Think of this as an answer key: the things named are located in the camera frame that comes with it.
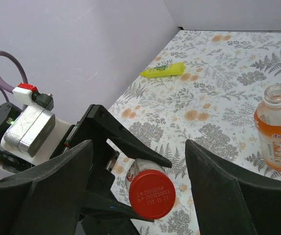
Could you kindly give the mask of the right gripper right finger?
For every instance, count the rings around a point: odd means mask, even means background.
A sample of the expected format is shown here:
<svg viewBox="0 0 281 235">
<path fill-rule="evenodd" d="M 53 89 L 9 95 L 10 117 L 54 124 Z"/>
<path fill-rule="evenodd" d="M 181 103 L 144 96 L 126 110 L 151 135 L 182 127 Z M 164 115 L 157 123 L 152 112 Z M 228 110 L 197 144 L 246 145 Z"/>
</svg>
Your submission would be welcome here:
<svg viewBox="0 0 281 235">
<path fill-rule="evenodd" d="M 193 140 L 185 143 L 203 235 L 281 235 L 281 181 L 233 164 Z"/>
</svg>

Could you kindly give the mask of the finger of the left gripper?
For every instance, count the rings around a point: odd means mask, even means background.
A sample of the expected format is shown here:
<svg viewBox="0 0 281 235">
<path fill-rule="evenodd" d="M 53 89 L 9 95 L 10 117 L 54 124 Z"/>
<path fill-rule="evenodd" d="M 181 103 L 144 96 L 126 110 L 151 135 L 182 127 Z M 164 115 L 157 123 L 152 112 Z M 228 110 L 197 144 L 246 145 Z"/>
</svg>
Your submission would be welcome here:
<svg viewBox="0 0 281 235">
<path fill-rule="evenodd" d="M 111 140 L 126 156 L 132 159 L 149 160 L 162 167 L 172 167 L 170 160 L 143 144 L 102 105 L 98 106 L 98 115 L 98 124 L 102 134 Z"/>
<path fill-rule="evenodd" d="M 86 191 L 80 213 L 99 220 L 114 219 L 138 219 L 154 222 L 138 215 L 131 206 L 121 203 L 113 196 L 100 195 L 95 192 Z"/>
</svg>

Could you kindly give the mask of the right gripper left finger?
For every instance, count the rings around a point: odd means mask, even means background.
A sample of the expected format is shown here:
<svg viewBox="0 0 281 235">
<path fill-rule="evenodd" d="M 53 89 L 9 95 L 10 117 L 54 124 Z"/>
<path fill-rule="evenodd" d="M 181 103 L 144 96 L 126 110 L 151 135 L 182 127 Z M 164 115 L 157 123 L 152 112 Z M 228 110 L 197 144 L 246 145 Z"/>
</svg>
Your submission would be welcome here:
<svg viewBox="0 0 281 235">
<path fill-rule="evenodd" d="M 0 235 L 73 235 L 92 164 L 92 141 L 0 180 Z"/>
</svg>

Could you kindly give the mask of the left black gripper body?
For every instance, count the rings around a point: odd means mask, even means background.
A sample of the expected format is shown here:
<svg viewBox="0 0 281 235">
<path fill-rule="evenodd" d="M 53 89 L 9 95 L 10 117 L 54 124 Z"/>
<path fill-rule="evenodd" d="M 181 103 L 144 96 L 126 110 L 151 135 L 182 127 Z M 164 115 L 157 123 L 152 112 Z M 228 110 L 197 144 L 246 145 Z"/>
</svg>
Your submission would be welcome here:
<svg viewBox="0 0 281 235">
<path fill-rule="evenodd" d="M 93 154 L 90 155 L 92 164 L 88 168 L 86 193 L 79 215 L 85 234 L 138 234 L 130 221 L 137 214 L 130 206 L 119 202 L 110 190 L 115 179 L 111 171 L 119 153 L 107 140 L 113 141 L 123 153 L 133 159 L 140 156 L 140 140 L 105 107 L 92 104 L 81 120 L 71 125 L 59 139 L 50 157 L 54 158 L 85 140 L 91 140 L 93 147 Z"/>
</svg>

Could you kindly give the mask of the orange drink bottle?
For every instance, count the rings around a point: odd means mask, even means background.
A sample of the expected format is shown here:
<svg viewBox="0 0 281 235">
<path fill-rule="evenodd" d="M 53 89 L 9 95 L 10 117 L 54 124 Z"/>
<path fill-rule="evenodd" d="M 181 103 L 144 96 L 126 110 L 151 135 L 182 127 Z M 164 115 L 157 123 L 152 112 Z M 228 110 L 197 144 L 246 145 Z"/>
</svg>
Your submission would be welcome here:
<svg viewBox="0 0 281 235">
<path fill-rule="evenodd" d="M 281 171 L 281 84 L 266 88 L 254 113 L 261 154 L 266 164 Z"/>
</svg>

